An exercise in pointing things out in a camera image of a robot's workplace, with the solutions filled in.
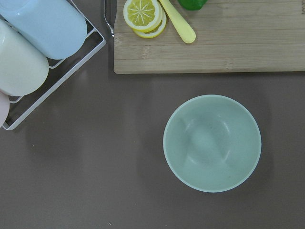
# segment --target gray tabletop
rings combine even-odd
[[[103,2],[75,2],[108,43],[0,129],[1,229],[304,228],[304,73],[116,75]],[[203,94],[239,101],[262,135],[254,173],[222,193],[186,186],[163,154],[170,115]]]

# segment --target yellow handle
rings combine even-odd
[[[186,20],[181,16],[181,14],[175,9],[175,7],[170,3],[170,1],[159,1],[162,4],[164,10],[166,11],[168,17],[172,21],[181,39],[187,44],[194,42],[196,39],[196,33],[186,22]]]

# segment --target green vegetable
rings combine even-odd
[[[187,10],[200,10],[207,0],[178,0],[178,2]]]

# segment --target wood grain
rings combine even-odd
[[[116,73],[305,71],[301,0],[208,0],[201,10],[171,3],[196,32],[185,44],[172,23],[153,39],[135,35],[118,0],[114,26]]]

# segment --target wire rack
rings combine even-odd
[[[74,72],[105,46],[106,40],[72,0],[67,0],[87,22],[87,37],[83,46],[71,57],[62,60],[48,59],[49,74],[43,85],[33,93],[20,97],[10,96],[10,111],[2,127],[15,129],[49,95],[51,95]]]

